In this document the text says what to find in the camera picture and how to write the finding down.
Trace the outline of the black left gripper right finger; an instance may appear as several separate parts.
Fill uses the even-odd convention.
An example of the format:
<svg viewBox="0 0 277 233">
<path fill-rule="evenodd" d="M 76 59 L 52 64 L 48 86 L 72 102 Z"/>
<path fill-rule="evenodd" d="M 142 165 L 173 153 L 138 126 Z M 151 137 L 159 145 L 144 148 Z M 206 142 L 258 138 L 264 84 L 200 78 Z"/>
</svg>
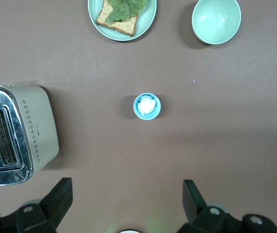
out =
<svg viewBox="0 0 277 233">
<path fill-rule="evenodd" d="M 193 180 L 183 181 L 182 205 L 188 222 L 179 233 L 277 233 L 276 224 L 265 216 L 246 214 L 237 220 L 220 207 L 207 205 Z"/>
</svg>

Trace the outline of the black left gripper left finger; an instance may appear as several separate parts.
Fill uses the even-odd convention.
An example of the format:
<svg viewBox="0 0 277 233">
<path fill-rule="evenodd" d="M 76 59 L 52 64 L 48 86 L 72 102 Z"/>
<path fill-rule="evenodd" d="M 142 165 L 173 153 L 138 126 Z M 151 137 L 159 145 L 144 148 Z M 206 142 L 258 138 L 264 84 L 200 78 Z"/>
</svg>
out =
<svg viewBox="0 0 277 233">
<path fill-rule="evenodd" d="M 62 178 L 38 203 L 0 217 L 0 233 L 55 233 L 72 202 L 72 179 Z"/>
</svg>

